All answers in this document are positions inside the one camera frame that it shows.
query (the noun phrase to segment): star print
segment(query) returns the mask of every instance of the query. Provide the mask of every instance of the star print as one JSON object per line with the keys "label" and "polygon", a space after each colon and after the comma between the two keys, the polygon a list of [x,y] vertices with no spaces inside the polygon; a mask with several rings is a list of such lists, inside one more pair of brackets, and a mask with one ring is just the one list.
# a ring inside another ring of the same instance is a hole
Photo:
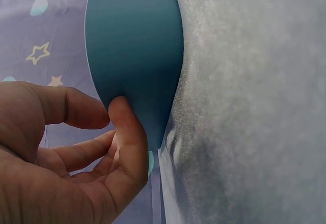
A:
{"label": "star print", "polygon": [[[39,47],[39,46],[34,46],[34,47],[33,47],[33,52],[32,52],[32,54],[31,54],[30,56],[28,56],[28,57],[26,58],[26,60],[31,60],[31,61],[33,61],[33,65],[36,65],[37,62],[38,62],[41,58],[44,58],[44,57],[50,55],[50,52],[47,50],[48,46],[49,46],[49,42],[43,44],[43,45],[40,46],[40,47]],[[42,54],[42,55],[40,55],[40,56],[38,56],[38,57],[36,58],[36,57],[35,57],[35,52],[36,52],[36,50],[43,50],[43,53],[44,53],[44,54]]]}
{"label": "star print", "polygon": [[60,85],[63,85],[63,83],[61,82],[61,78],[62,78],[62,75],[60,75],[58,77],[52,76],[52,78],[51,78],[52,80],[48,84],[48,86],[50,86],[50,87],[58,87]]}

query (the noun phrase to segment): hand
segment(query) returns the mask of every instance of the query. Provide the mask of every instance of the hand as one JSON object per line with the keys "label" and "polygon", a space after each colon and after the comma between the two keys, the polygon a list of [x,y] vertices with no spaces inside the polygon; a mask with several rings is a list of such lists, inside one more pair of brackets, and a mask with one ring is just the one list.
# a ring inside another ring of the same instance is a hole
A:
{"label": "hand", "polygon": [[[73,146],[40,148],[46,124],[115,131]],[[94,160],[90,172],[74,176]],[[111,223],[144,187],[144,130],[123,97],[108,113],[73,88],[0,82],[0,223]]]}

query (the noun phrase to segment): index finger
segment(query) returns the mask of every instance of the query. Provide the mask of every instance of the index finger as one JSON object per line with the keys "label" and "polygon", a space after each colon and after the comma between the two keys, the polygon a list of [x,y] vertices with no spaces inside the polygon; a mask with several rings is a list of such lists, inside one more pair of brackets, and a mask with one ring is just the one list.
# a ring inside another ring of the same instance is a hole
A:
{"label": "index finger", "polygon": [[147,183],[148,146],[145,131],[124,97],[110,103],[108,114],[116,131],[119,167],[105,185],[119,215]]}
{"label": "index finger", "polygon": [[66,123],[81,129],[100,129],[110,122],[103,104],[71,87],[29,84],[37,94],[46,124]]}

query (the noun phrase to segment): teal fabric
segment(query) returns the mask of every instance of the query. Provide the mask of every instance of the teal fabric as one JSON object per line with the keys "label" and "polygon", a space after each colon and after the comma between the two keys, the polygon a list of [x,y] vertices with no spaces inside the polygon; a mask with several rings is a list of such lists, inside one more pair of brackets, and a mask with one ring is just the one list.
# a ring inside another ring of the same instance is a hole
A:
{"label": "teal fabric", "polygon": [[88,0],[85,39],[96,90],[107,107],[125,95],[160,147],[183,58],[177,0]]}

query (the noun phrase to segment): light blue dot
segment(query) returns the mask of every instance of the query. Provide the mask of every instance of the light blue dot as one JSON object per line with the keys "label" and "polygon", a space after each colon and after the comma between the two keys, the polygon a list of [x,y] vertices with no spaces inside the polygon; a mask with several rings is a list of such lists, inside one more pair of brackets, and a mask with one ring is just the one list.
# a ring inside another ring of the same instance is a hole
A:
{"label": "light blue dot", "polygon": [[154,168],[154,155],[152,151],[148,152],[148,175],[152,173]]}
{"label": "light blue dot", "polygon": [[47,6],[48,6],[47,0],[35,0],[32,5],[30,15],[37,16],[43,14],[47,9]]}
{"label": "light blue dot", "polygon": [[5,79],[2,81],[16,81],[16,79],[13,76],[7,76]]}

